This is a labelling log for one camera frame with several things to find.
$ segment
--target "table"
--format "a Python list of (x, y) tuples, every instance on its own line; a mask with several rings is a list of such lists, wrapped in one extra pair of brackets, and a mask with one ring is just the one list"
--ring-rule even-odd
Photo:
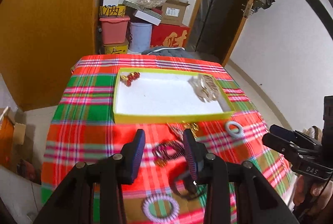
[[(116, 125), (113, 122), (112, 103), (116, 75), (121, 67), (147, 67), (195, 71), (213, 75), (234, 105), (232, 120), (244, 127), (245, 136), (235, 139), (224, 129), (225, 121), (200, 122), (208, 151), (225, 161), (251, 161), (266, 177), (279, 195), (290, 183), (290, 167), (284, 157), (263, 146), (262, 136), (267, 125), (250, 99), (232, 77), (218, 63), (176, 57), (142, 55), (92, 55), (83, 57), (74, 67), (49, 129), (42, 168), (42, 200), (46, 202), (52, 191), (79, 161), (88, 164), (120, 152), (124, 143), (132, 140), (136, 130), (146, 135), (138, 178), (131, 186), (123, 186), (124, 205), (128, 223), (150, 223), (141, 210), (142, 201), (155, 193), (166, 193), (176, 198), (180, 215), (175, 223), (202, 223), (205, 196), (186, 201), (175, 196), (168, 178), (177, 169), (185, 168), (181, 157), (166, 167), (156, 166), (152, 148), (165, 139), (175, 139), (165, 124)], [(230, 185), (231, 221), (236, 221), (235, 195)], [(151, 210), (158, 216), (168, 213), (163, 202)], [(99, 222), (99, 193), (94, 194), (94, 222)]]

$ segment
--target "plastic bag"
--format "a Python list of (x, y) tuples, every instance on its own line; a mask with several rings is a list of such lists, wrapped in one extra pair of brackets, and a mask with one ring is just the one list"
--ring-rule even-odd
[(162, 6), (166, 1), (167, 0), (135, 0), (133, 2), (142, 7), (153, 9)]

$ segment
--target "purple spiral hair tie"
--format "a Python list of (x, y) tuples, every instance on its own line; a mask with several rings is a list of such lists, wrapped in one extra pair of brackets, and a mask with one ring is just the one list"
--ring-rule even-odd
[[(149, 211), (149, 205), (151, 205), (154, 202), (157, 202), (159, 200), (168, 201), (172, 205), (170, 215), (168, 215), (165, 218), (159, 218), (159, 217), (153, 216), (152, 213)], [(178, 202), (174, 198), (172, 198), (172, 197), (170, 197), (166, 194), (156, 194), (154, 196), (148, 197), (144, 201), (142, 209), (143, 209), (143, 212), (144, 212), (145, 216), (147, 218), (149, 218), (149, 220), (151, 220), (152, 222), (155, 222), (155, 223), (170, 222), (171, 220), (174, 220), (179, 214), (179, 204), (178, 204)]]

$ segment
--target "yellow box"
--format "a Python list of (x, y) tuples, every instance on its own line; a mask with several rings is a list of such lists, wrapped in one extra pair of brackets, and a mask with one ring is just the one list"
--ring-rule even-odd
[(124, 16), (126, 12), (126, 6), (119, 4), (118, 6), (100, 6), (99, 17)]
[(127, 54), (128, 44), (104, 46), (105, 54)]
[(125, 72), (139, 72), (139, 73), (164, 73), (164, 74), (179, 74), (188, 76), (197, 76), (197, 72), (189, 71), (178, 71), (178, 70), (168, 70), (168, 69), (151, 69), (151, 68), (120, 68), (116, 78), (115, 91), (114, 91), (114, 101), (113, 101), (113, 114), (115, 123), (125, 123), (125, 124), (135, 124), (135, 123), (191, 123), (191, 122), (201, 122), (201, 121), (215, 121), (215, 120), (226, 120), (230, 118), (235, 112), (235, 108), (228, 99), (227, 95), (223, 91), (222, 87), (215, 80), (215, 84), (219, 88), (219, 91), (223, 97), (225, 105), (229, 107), (228, 111), (213, 114), (191, 114), (191, 115), (133, 115), (133, 114), (122, 114), (117, 113), (117, 95), (118, 87), (120, 81), (120, 73)]

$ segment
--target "red box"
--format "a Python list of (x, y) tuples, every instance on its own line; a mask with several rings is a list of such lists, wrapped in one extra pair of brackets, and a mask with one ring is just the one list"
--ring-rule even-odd
[(189, 27), (168, 24), (153, 25), (150, 48), (156, 46), (184, 47), (189, 34)]

